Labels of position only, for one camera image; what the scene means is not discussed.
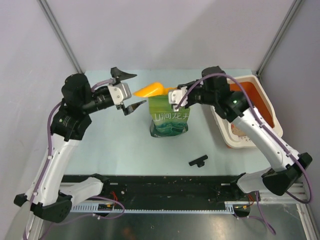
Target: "robotic arm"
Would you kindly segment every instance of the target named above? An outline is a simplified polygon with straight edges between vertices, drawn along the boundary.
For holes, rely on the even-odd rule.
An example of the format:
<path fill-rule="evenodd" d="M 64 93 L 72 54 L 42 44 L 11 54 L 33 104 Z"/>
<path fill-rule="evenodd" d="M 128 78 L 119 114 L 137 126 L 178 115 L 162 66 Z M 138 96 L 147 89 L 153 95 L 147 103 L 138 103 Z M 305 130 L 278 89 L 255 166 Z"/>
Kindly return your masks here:
<path fill-rule="evenodd" d="M 244 193 L 268 189 L 282 196 L 309 166 L 311 156 L 300 154 L 280 138 L 244 91 L 231 91 L 226 74 L 220 67 L 206 68 L 201 74 L 202 79 L 169 90 L 168 100 L 172 109 L 179 111 L 180 107 L 188 108 L 194 104 L 214 106 L 222 119 L 247 134 L 271 166 L 259 172 L 241 174 L 237 186 Z"/>
<path fill-rule="evenodd" d="M 108 194 L 110 181 L 99 174 L 61 191 L 59 187 L 70 157 L 92 122 L 89 114 L 115 105 L 126 116 L 146 102 L 144 100 L 125 107 L 124 101 L 132 95 L 128 84 L 122 81 L 133 78 L 136 74 L 114 67 L 111 69 L 111 76 L 111 79 L 102 82 L 107 86 L 100 86 L 98 83 L 92 88 L 84 74 L 77 73 L 65 80 L 61 89 L 63 99 L 56 106 L 58 112 L 53 116 L 51 126 L 48 126 L 51 138 L 49 137 L 47 154 L 29 190 L 15 197 L 16 205 L 21 207 L 26 201 L 30 201 L 30 210 L 35 216 L 60 223 L 67 217 L 72 206 L 93 196 Z"/>

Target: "green package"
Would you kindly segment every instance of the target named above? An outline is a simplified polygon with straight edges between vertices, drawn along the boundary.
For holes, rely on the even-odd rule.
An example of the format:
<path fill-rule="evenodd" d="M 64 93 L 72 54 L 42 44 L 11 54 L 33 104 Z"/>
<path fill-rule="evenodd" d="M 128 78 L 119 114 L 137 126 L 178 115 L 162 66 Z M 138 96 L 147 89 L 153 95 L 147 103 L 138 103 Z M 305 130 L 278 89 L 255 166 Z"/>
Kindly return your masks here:
<path fill-rule="evenodd" d="M 187 120 L 190 108 L 173 111 L 168 95 L 149 97 L 149 112 L 152 116 L 150 134 L 152 137 L 171 137 L 188 131 Z"/>

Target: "white wall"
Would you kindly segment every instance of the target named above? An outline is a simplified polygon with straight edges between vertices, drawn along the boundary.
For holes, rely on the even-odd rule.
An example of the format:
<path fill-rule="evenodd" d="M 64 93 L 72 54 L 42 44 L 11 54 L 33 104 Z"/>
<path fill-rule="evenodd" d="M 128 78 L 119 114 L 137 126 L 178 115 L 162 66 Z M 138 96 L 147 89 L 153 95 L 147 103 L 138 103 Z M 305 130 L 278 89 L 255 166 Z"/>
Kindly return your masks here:
<path fill-rule="evenodd" d="M 293 0 L 49 0 L 86 70 L 256 70 Z"/>
<path fill-rule="evenodd" d="M 74 69 L 36 0 L 0 3 L 0 239 L 45 154 L 46 118 Z"/>
<path fill-rule="evenodd" d="M 283 138 L 313 162 L 311 204 L 320 226 L 320 1 L 305 1 L 262 74 L 262 83 L 283 127 Z"/>

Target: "white table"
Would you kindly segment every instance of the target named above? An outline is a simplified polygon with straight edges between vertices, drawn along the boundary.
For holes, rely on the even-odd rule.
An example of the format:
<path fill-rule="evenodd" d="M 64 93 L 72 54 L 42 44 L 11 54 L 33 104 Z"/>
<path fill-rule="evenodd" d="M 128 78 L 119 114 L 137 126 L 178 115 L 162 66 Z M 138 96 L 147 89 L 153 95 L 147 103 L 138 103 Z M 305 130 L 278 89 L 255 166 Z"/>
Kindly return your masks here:
<path fill-rule="evenodd" d="M 234 77 L 250 75 L 248 69 L 225 69 Z M 201 69 L 131 70 L 138 76 L 126 82 L 135 92 L 153 82 L 176 87 L 201 77 Z M 87 71 L 91 85 L 110 78 L 109 71 Z M 141 101 L 133 96 L 126 106 Z M 124 116 L 110 107 L 91 115 L 87 129 L 69 162 L 66 175 L 187 175 L 215 176 L 251 173 L 269 167 L 258 149 L 227 148 L 209 106 L 191 107 L 189 131 L 174 137 L 150 136 L 151 116 L 148 103 Z M 208 155 L 205 165 L 198 168 L 188 162 Z"/>

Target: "gray floor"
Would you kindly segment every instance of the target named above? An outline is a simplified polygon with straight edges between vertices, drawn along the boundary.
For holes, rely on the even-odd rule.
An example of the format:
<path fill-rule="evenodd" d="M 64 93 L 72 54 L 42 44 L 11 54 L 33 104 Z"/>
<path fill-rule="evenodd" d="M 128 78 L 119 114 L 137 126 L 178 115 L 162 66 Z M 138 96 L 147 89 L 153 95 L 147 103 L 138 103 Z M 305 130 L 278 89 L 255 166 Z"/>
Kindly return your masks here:
<path fill-rule="evenodd" d="M 229 214 L 125 214 L 114 220 L 86 217 L 55 226 L 46 240 L 305 240 L 295 204 L 262 206 L 273 236 L 255 219 L 236 220 Z M 257 206 L 252 216 L 259 216 Z M 79 216 L 71 213 L 68 219 Z"/>

